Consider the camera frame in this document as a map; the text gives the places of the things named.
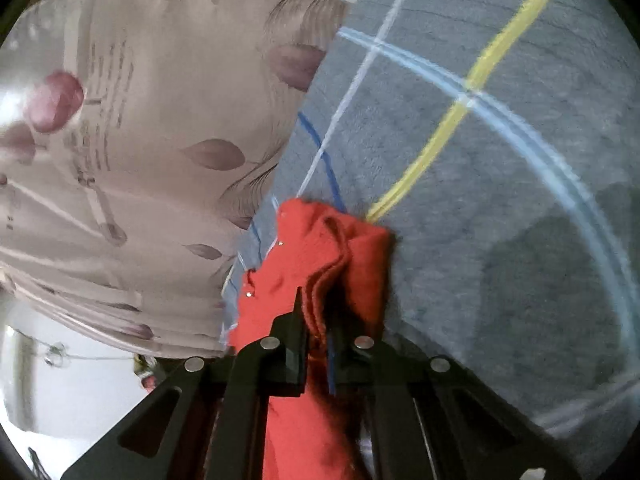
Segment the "red cloth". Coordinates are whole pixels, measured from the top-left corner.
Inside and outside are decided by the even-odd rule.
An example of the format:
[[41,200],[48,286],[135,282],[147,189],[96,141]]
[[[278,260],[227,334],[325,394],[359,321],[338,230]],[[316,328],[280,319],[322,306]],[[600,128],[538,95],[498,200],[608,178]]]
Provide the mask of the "red cloth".
[[277,223],[278,243],[262,267],[248,270],[242,280],[230,343],[239,349],[267,336],[273,318],[293,309],[302,286],[302,310],[318,351],[309,359],[305,393],[270,399],[262,478],[353,480],[359,476],[345,434],[348,414],[326,386],[324,297],[340,283],[369,335],[377,335],[391,236],[330,206],[299,199],[280,207]]

